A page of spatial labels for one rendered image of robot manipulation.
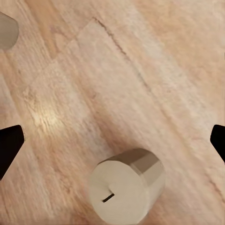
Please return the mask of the pillar candle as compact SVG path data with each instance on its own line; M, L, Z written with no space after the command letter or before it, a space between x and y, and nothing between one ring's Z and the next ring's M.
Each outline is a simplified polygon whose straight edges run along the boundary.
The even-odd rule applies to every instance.
M108 225L137 225L165 186L165 169L150 151L128 150L93 169L88 183L93 209Z
M0 12L0 48L11 49L18 38L19 26L16 20Z

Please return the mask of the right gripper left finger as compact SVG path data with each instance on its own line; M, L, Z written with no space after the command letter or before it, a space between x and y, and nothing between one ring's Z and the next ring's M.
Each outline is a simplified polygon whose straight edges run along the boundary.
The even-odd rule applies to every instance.
M0 181L24 144L21 125L0 130Z

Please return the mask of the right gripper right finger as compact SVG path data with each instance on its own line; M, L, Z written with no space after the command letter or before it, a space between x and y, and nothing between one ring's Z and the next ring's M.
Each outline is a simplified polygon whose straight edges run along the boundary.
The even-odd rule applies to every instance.
M225 161L225 126L218 124L213 126L210 142L221 158Z

